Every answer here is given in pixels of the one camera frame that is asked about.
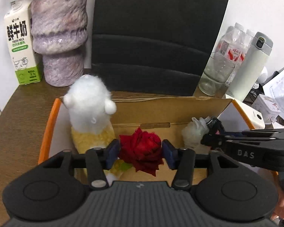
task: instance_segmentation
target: green label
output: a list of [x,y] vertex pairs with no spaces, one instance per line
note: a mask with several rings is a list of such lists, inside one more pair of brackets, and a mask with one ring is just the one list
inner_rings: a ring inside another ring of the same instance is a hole
[[17,47],[17,48],[12,49],[11,51],[12,51],[12,52],[17,52],[17,51],[25,50],[25,49],[28,49],[28,45],[22,45],[22,46],[20,46],[20,47]]
[[15,71],[15,73],[17,75],[20,85],[40,82],[41,80],[41,74],[37,66],[23,69],[23,70],[18,70],[18,71]]

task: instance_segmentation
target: white thermos bottle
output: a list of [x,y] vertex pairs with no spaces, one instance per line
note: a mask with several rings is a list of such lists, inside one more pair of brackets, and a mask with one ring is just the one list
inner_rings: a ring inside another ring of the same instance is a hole
[[273,48],[272,40],[257,32],[240,69],[231,82],[227,95],[243,101],[257,81]]

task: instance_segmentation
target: green milk carton bottom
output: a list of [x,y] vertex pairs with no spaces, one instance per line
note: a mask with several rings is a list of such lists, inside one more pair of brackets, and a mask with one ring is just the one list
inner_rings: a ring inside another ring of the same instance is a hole
[[42,78],[42,71],[38,66],[17,70],[15,73],[20,85],[40,82]]

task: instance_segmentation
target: wooden table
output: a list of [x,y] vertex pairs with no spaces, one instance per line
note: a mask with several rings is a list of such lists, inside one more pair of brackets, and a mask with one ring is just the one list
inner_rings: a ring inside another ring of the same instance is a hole
[[[44,78],[39,83],[19,86],[0,116],[0,226],[8,220],[2,190],[10,181],[37,165],[52,104],[67,90],[67,87],[50,86]],[[114,94],[128,95],[126,92]],[[204,94],[198,90],[195,95]]]

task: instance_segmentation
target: purple textured vase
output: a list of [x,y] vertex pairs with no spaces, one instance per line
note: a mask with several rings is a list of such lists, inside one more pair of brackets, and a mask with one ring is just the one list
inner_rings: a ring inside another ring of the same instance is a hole
[[43,55],[44,76],[53,86],[68,86],[83,74],[75,50],[87,40],[87,0],[33,0],[33,49]]

